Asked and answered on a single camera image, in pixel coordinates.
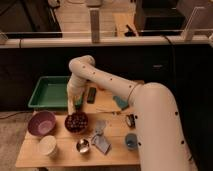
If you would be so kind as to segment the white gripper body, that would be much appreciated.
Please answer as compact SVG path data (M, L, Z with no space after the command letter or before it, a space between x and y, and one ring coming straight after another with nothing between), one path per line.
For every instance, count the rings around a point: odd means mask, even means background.
M75 89L71 86L67 86L67 98L68 98L68 114L71 115L76 111L75 109L75 100L77 98L77 93Z

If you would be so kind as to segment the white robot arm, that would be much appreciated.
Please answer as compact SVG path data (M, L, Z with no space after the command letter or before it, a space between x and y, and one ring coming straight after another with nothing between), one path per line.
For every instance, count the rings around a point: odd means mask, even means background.
M190 171L189 154L177 103L163 84L140 84L94 67L90 55L69 62L68 95L80 94L87 80L126 100L135 114L142 171Z

